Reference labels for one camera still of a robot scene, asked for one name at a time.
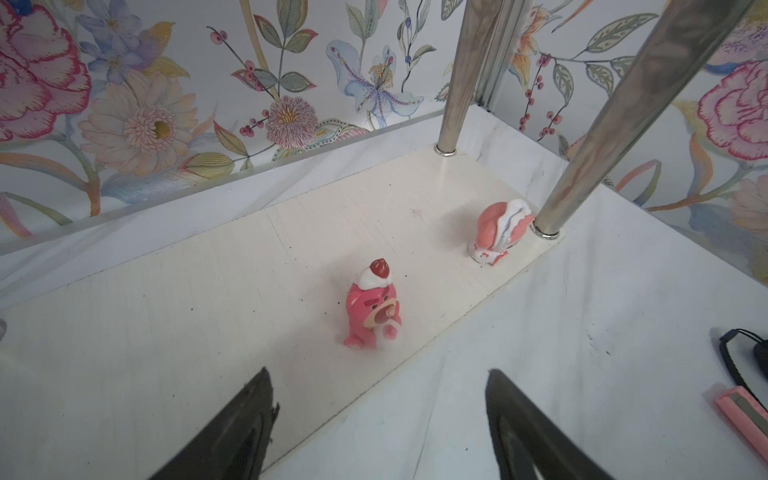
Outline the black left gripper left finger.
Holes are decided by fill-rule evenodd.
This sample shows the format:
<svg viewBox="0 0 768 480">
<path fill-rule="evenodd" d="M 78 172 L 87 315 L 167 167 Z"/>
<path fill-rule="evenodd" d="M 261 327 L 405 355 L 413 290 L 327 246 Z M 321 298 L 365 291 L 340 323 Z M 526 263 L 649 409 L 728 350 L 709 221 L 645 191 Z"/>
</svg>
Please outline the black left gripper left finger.
<svg viewBox="0 0 768 480">
<path fill-rule="evenodd" d="M 257 479 L 280 406 L 263 368 L 154 479 Z"/>
</svg>

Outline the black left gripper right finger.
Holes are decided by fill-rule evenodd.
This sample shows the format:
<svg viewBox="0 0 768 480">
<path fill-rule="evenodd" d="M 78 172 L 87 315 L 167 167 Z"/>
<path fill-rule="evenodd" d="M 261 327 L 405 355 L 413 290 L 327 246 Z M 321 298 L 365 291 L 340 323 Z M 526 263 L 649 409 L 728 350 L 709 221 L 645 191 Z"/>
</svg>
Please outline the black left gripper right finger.
<svg viewBox="0 0 768 480">
<path fill-rule="evenodd" d="M 609 479 L 501 370 L 489 371 L 486 412 L 502 479 Z"/>
</svg>

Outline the dark pink strawberry bear toy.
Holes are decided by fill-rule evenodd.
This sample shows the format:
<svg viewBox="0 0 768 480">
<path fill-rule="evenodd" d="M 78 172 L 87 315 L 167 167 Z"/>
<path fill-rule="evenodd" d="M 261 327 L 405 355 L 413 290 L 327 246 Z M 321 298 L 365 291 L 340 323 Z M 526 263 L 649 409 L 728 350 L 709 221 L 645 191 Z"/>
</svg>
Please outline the dark pink strawberry bear toy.
<svg viewBox="0 0 768 480">
<path fill-rule="evenodd" d="M 376 349 L 379 341 L 400 337 L 400 302 L 389 264 L 384 258 L 365 267 L 352 283 L 345 301 L 349 332 L 343 344 L 351 349 Z"/>
</svg>

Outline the pink white round figurine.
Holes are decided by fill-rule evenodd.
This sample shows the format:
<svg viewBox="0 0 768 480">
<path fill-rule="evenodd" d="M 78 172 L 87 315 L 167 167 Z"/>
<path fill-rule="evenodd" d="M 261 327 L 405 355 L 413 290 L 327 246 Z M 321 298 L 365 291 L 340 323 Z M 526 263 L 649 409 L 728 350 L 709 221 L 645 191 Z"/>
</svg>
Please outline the pink white round figurine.
<svg viewBox="0 0 768 480">
<path fill-rule="evenodd" d="M 468 242 L 469 255 L 478 263 L 496 265 L 525 235 L 535 215 L 523 199 L 488 206 L 477 220 L 477 233 Z"/>
</svg>

